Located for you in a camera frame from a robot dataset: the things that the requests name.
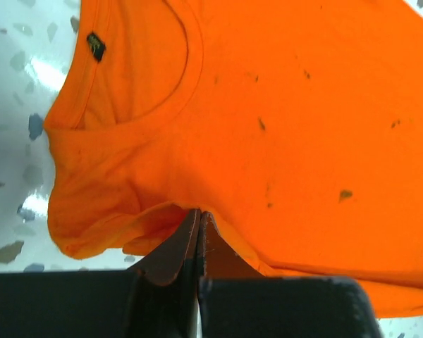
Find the white surface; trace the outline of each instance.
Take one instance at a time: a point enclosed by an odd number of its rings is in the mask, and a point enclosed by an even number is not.
[[[24,241],[21,254],[0,272],[23,271],[37,263],[45,270],[123,269],[121,250],[76,261],[54,246],[47,231],[47,203],[54,164],[43,133],[30,140],[32,114],[45,117],[70,67],[80,0],[0,0],[0,248]],[[423,16],[423,7],[408,0]],[[23,204],[35,219],[18,215]],[[423,317],[380,320],[385,337],[423,338]]]

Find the orange t-shirt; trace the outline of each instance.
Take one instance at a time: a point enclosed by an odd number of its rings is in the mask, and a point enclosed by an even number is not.
[[[83,0],[45,127],[68,256],[146,254],[198,207],[265,275],[423,314],[423,20],[401,0]]]

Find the speckled countertop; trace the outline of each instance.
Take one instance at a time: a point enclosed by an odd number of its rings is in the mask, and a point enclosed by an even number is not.
[[[423,0],[407,0],[423,17]],[[0,0],[0,272],[124,269],[121,250],[76,261],[47,231],[54,164],[42,122],[63,86],[80,0]],[[423,317],[379,321],[385,337],[423,338]]]

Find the neckline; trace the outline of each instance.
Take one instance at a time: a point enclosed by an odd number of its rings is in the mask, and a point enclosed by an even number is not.
[[[88,47],[87,36],[95,32],[106,41],[111,7],[111,0],[82,0],[80,30],[72,66],[44,122],[52,153],[58,153],[56,151],[58,148],[63,152],[66,147],[79,149],[83,145],[90,147],[91,144],[102,149],[114,150],[144,144],[156,137],[159,131],[186,106],[202,72],[202,35],[195,14],[186,1],[164,0],[164,2],[178,17],[187,42],[185,68],[172,94],[153,111],[137,120],[100,130],[76,130],[74,128],[85,111],[90,96],[95,70],[99,67]]]

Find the black label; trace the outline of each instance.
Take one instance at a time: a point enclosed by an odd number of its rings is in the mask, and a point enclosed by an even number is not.
[[[102,61],[102,57],[104,56],[106,47],[105,44],[101,41],[101,39],[99,39],[99,37],[94,32],[91,32],[87,36],[87,43],[91,48],[92,55],[94,55],[94,58],[98,62]]]

